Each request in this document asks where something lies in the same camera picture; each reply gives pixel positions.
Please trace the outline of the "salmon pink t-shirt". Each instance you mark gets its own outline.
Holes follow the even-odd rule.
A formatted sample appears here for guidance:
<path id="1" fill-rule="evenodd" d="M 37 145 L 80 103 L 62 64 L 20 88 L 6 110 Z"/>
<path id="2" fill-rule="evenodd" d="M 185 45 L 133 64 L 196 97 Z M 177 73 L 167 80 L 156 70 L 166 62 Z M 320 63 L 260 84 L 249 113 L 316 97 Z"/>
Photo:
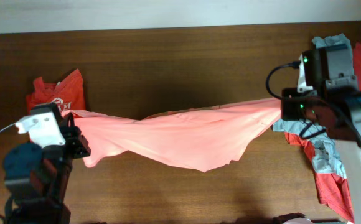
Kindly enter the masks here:
<path id="1" fill-rule="evenodd" d="M 238 161 L 247 145 L 280 118 L 276 98 L 171 111 L 143 120 L 73 110 L 91 149 L 94 167 L 105 157 L 131 151 L 163 164 L 207 172 Z"/>

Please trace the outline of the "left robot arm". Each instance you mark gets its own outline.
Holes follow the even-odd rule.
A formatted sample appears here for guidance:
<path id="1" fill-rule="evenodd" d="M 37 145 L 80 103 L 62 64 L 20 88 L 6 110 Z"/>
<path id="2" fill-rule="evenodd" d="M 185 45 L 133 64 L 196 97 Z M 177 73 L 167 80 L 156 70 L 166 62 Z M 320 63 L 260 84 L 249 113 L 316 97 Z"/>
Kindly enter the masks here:
<path id="1" fill-rule="evenodd" d="M 73 114 L 53 112 L 25 116 L 15 123 L 29 142 L 4 158 L 6 223 L 67 224 L 71 212 L 64 203 L 74 159 L 88 157 L 88 141 L 75 125 Z"/>

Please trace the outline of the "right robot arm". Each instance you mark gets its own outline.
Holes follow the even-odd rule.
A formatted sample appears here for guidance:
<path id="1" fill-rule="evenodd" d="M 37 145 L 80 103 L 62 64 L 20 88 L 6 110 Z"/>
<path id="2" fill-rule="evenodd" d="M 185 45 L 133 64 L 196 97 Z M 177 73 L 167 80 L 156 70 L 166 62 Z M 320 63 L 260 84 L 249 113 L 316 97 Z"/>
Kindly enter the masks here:
<path id="1" fill-rule="evenodd" d="M 349 181 L 354 222 L 361 223 L 361 91 L 345 44 L 304 51 L 296 88 L 281 94 L 281 118 L 311 120 L 335 140 Z"/>

